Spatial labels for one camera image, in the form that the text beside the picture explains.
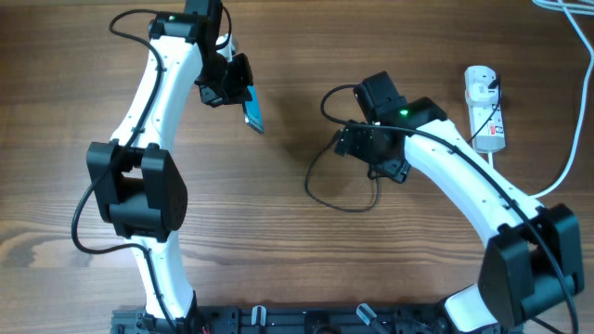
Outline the blue screen smartphone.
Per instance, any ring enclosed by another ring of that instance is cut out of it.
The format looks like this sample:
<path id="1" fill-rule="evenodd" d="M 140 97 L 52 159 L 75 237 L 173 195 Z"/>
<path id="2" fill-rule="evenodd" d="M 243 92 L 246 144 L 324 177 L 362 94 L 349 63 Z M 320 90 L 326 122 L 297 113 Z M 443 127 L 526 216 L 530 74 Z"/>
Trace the blue screen smartphone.
<path id="1" fill-rule="evenodd" d="M 247 90 L 250 93 L 252 99 L 245 101 L 242 104 L 244 121 L 257 133 L 263 134 L 265 129 L 255 87 L 253 85 L 249 85 Z"/>

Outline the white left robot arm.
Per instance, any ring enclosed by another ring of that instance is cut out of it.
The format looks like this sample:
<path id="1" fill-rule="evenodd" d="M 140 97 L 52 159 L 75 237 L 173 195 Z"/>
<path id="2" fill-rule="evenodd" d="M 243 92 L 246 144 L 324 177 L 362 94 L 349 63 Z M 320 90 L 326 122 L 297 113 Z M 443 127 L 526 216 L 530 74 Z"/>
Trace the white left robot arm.
<path id="1" fill-rule="evenodd" d="M 125 118 L 106 143 L 92 143 L 86 164 L 102 220 L 132 251 L 147 301 L 135 315 L 115 313 L 112 329 L 147 333 L 202 333 L 206 324 L 187 280 L 178 232 L 187 213 L 187 187 L 174 159 L 174 139 L 187 98 L 239 105 L 257 132 L 264 123 L 246 55 L 218 0 L 188 1 L 180 12 L 152 11 L 148 62 Z"/>

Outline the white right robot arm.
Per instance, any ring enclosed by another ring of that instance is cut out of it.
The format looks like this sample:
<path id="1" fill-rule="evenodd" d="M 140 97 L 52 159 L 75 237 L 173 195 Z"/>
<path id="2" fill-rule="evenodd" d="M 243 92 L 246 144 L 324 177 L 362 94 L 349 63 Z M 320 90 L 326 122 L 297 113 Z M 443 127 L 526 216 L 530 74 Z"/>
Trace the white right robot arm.
<path id="1" fill-rule="evenodd" d="M 350 85 L 364 121 L 342 122 L 335 151 L 368 165 L 371 178 L 432 180 L 484 244 L 476 283 L 441 304 L 453 333 L 537 321 L 564 303 L 578 332 L 575 296 L 585 287 L 580 229 L 565 205 L 547 208 L 505 179 L 428 97 L 408 102 L 385 71 Z"/>

